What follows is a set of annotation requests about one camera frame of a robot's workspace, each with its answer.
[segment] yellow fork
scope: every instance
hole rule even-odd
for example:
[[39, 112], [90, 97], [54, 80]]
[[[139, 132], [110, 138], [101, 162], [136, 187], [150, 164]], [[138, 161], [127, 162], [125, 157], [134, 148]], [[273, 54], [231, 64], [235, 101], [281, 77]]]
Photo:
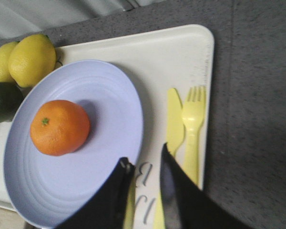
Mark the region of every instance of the yellow fork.
[[204, 123], [205, 87], [191, 88], [183, 104], [182, 119], [186, 128], [186, 147], [184, 172], [196, 184], [199, 184], [199, 133]]

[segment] white curtain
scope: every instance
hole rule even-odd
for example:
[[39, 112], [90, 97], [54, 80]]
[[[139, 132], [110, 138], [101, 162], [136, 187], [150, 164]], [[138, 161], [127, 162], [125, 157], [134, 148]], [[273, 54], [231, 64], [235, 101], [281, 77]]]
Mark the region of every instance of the white curtain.
[[0, 40], [164, 0], [0, 0]]

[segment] yellow knife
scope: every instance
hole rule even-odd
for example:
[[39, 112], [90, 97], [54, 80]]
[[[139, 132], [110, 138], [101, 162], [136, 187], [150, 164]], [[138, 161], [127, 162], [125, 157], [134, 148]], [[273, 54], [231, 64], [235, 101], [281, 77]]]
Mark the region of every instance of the yellow knife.
[[[167, 129], [166, 142], [168, 151], [173, 157], [184, 141], [184, 124], [182, 120], [182, 102], [175, 88], [170, 88], [167, 92]], [[156, 213], [153, 221], [153, 229], [164, 229], [164, 215], [162, 208], [161, 193], [158, 195]]]

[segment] yellow lemon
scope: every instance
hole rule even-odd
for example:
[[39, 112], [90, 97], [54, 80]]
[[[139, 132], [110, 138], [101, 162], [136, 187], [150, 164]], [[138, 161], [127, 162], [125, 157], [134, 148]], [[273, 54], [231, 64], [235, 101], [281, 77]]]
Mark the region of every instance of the yellow lemon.
[[0, 47], [0, 82], [15, 82], [10, 75], [8, 64], [10, 53], [13, 51], [17, 44], [18, 42], [10, 42]]
[[24, 38], [10, 54], [9, 71], [20, 87], [33, 87], [53, 71], [55, 48], [43, 34]]

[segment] light blue plate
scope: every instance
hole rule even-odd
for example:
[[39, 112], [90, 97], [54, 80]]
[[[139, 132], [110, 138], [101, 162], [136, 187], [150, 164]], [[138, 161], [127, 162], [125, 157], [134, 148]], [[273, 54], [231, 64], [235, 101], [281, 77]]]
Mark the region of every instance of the light blue plate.
[[[92, 130], [76, 152], [40, 153], [30, 138], [31, 122], [47, 101], [81, 105]], [[12, 205], [30, 224], [53, 228], [78, 210], [108, 178], [120, 157], [136, 163], [143, 113], [135, 87], [114, 65], [85, 60], [45, 77], [16, 113], [4, 155], [4, 178]]]

